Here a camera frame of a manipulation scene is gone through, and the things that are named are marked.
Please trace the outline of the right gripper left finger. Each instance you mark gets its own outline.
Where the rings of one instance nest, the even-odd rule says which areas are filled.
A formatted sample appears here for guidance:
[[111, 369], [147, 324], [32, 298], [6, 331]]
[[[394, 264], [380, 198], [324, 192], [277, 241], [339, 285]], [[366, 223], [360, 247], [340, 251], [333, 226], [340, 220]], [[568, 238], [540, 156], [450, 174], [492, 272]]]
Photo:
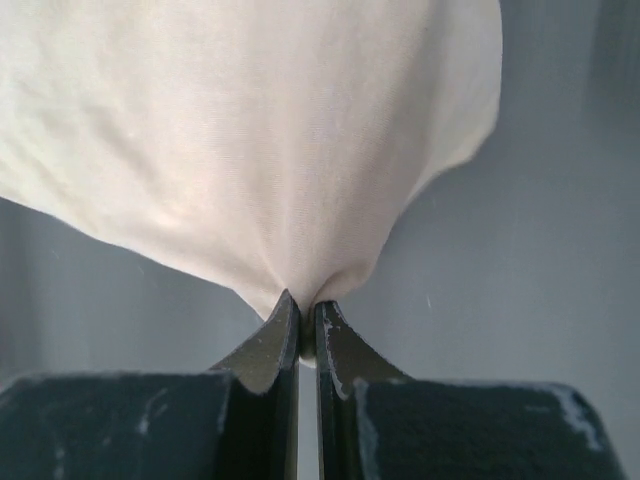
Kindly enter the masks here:
[[300, 311], [202, 373], [24, 376], [1, 390], [5, 479], [293, 479]]

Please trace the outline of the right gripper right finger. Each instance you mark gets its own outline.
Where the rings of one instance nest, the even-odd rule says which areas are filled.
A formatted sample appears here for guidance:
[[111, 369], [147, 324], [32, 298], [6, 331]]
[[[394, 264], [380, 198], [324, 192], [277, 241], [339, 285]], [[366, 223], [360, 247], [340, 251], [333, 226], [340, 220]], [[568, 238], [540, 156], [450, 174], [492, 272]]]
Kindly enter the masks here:
[[324, 479], [621, 479], [599, 416], [558, 383], [414, 379], [334, 302], [314, 310]]

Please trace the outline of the beige t shirt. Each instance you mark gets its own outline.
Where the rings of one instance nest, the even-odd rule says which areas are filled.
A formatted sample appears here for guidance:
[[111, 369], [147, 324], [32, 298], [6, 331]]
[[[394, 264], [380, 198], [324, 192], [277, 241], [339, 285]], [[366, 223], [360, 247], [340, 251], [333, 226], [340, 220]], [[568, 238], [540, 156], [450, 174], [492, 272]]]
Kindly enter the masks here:
[[496, 1], [5, 1], [1, 195], [308, 311], [473, 158], [502, 53]]

